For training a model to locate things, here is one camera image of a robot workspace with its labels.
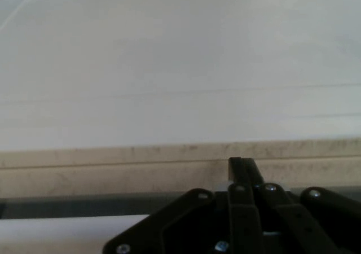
black plastic part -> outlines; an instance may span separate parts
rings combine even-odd
[[[319,195],[312,196],[312,190]],[[360,203],[321,187],[304,190],[300,199],[337,245],[361,253]]]
[[[174,243],[174,240],[183,240],[182,238],[184,237],[177,236],[177,231],[184,231],[184,225],[187,226],[190,222],[194,223],[196,220],[206,221],[206,212],[201,212],[204,216],[202,218],[197,213],[197,209],[206,207],[213,202],[214,195],[212,192],[204,189],[193,189],[162,210],[145,218],[140,223],[110,240],[104,246],[103,254],[117,254],[116,249],[121,244],[128,244],[131,247],[131,253],[161,254],[166,253],[166,248],[168,253],[185,253],[182,248],[192,243],[195,243],[195,247],[188,253],[198,253],[198,248],[203,245],[202,238],[186,237],[187,240],[195,240],[195,242],[177,241],[177,243]],[[189,234],[193,234],[198,227],[206,228],[205,225],[194,226],[193,230],[189,230]]]
[[[252,188],[234,183],[228,188],[231,253],[264,254],[261,220]]]
[[[264,180],[252,158],[231,157],[228,160],[229,179],[244,185],[259,186]]]
[[[324,232],[308,210],[293,204],[281,186],[269,183],[259,188],[259,193],[268,208],[275,213],[276,221],[284,234],[297,242],[303,253],[339,253],[338,248]]]

black linkage arm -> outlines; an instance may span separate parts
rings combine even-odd
[[[320,187],[301,197],[229,159],[225,192],[193,189],[110,240],[103,254],[361,253],[361,204]]]

white board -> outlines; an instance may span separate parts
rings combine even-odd
[[[0,0],[0,151],[361,134],[361,0]]]

white panel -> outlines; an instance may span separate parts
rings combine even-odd
[[[361,134],[361,0],[12,1],[0,151]]]

black metal bracket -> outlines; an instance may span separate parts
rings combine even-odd
[[[361,204],[322,188],[296,197],[264,183],[253,159],[230,158],[229,169],[227,192],[191,190],[110,240],[103,254],[361,253]]]

